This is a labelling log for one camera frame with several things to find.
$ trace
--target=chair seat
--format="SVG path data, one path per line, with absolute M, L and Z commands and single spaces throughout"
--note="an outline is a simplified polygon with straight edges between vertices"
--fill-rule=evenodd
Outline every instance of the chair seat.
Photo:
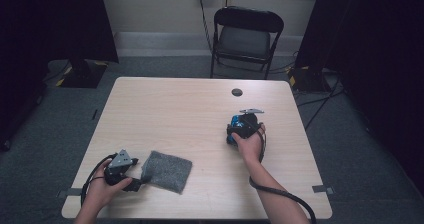
M 222 29 L 217 53 L 267 59 L 270 55 L 268 32 L 239 29 L 225 26 Z

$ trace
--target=gray felt pad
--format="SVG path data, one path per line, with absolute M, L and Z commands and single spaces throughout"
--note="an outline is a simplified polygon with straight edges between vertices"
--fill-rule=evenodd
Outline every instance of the gray felt pad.
M 152 151 L 142 166 L 141 178 L 151 178 L 150 183 L 181 194 L 192 165 L 186 159 Z

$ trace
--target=person's right hand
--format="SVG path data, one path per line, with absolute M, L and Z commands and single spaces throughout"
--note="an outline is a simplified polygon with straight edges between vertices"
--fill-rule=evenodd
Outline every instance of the person's right hand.
M 261 135 L 265 133 L 265 125 L 262 123 L 259 128 Z M 237 142 L 239 152 L 246 163 L 259 162 L 259 156 L 262 151 L 262 142 L 258 133 L 254 133 L 247 139 L 241 138 L 237 133 L 231 133 L 231 136 Z

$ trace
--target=stand base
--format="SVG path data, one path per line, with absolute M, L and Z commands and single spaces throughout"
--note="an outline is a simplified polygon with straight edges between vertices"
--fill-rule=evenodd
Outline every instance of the stand base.
M 306 68 L 293 68 L 287 72 L 294 90 L 306 92 L 330 92 L 331 88 L 321 72 Z
M 70 88 L 97 88 L 107 65 L 104 63 L 87 62 L 90 73 L 77 74 L 74 69 L 69 68 L 56 84 L 58 87 Z

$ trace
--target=light wood tabletop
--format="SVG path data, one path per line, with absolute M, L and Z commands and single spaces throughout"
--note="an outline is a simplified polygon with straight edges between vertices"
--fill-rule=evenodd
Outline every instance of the light wood tabletop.
M 243 95 L 236 97 L 232 90 Z M 120 192 L 99 218 L 267 219 L 237 149 L 225 141 L 226 127 L 239 110 L 257 108 L 266 125 L 262 164 L 289 192 L 302 198 L 319 219 L 332 210 L 322 185 L 288 83 L 263 80 L 121 77 L 115 82 L 72 185 L 81 188 L 96 164 L 127 150 L 138 158 L 127 175 L 140 178 L 155 150 L 192 161 L 182 194 L 144 185 Z M 62 215 L 75 218 L 80 198 L 67 197 Z

